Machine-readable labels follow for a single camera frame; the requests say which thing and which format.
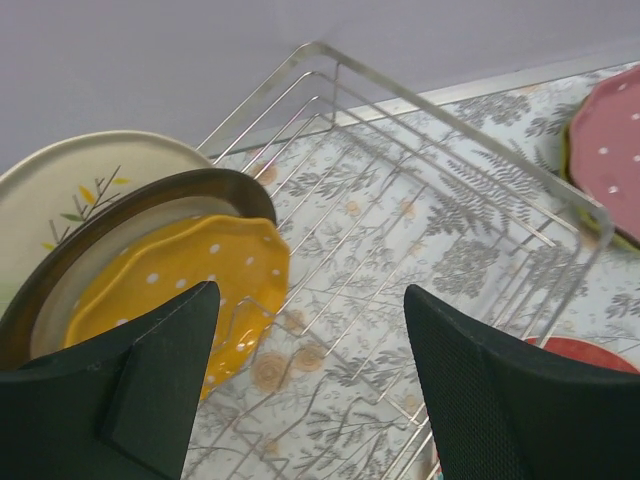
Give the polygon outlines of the red blue floral plate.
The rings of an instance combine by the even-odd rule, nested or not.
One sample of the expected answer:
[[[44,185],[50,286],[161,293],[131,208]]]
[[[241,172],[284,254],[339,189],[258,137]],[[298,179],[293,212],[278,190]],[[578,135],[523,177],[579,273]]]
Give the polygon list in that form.
[[[583,374],[639,377],[637,366],[590,341],[551,336],[542,349],[546,354],[536,368],[544,375],[558,378]]]

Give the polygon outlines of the green polka dot plate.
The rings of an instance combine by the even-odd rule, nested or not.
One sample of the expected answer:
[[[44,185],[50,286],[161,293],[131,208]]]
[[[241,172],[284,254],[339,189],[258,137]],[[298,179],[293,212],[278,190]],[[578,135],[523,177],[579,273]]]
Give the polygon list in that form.
[[[571,176],[571,140],[570,140],[570,123],[569,122],[567,122],[564,125],[562,139],[563,139],[563,161],[562,161],[562,166],[560,167],[560,170],[559,170],[559,176],[569,185],[571,185],[572,187],[575,187],[580,192],[582,192],[582,190],[577,186],[577,184],[575,183],[575,181]],[[593,215],[591,215],[587,210],[581,207],[577,207],[576,211],[577,211],[578,217],[580,218],[581,223],[584,224],[591,233],[598,233],[598,234],[601,233],[600,225],[596,221]],[[618,248],[625,249],[627,251],[631,251],[634,253],[639,252],[639,241],[632,239],[629,235],[619,230],[618,228],[615,229],[615,233],[613,234],[613,237],[612,237],[612,243]]]

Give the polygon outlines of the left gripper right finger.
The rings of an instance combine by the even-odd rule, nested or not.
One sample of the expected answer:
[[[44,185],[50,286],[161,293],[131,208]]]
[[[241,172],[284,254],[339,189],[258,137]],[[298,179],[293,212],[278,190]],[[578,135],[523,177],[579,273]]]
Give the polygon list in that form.
[[[446,479],[636,479],[639,377],[568,359],[404,294]]]

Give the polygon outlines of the yellow polka dot plate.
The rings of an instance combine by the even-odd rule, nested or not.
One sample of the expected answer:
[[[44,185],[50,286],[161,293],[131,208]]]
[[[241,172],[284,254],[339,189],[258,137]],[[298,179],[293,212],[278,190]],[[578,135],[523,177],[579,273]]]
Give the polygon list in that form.
[[[104,266],[80,295],[67,347],[145,314],[203,281],[220,290],[201,394],[238,373],[281,309],[290,250],[263,218],[196,216],[144,235]]]

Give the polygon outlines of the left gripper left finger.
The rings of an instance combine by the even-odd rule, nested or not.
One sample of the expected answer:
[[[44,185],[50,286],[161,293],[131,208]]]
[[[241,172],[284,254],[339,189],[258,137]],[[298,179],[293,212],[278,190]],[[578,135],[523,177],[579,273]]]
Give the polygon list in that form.
[[[178,479],[219,313],[203,281],[1,374],[4,479]]]

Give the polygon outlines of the pink polka dot plate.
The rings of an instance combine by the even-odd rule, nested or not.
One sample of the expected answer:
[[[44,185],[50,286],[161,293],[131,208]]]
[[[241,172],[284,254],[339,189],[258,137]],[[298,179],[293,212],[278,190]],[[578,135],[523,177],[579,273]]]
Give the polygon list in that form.
[[[639,68],[597,83],[569,123],[573,180],[639,241]]]

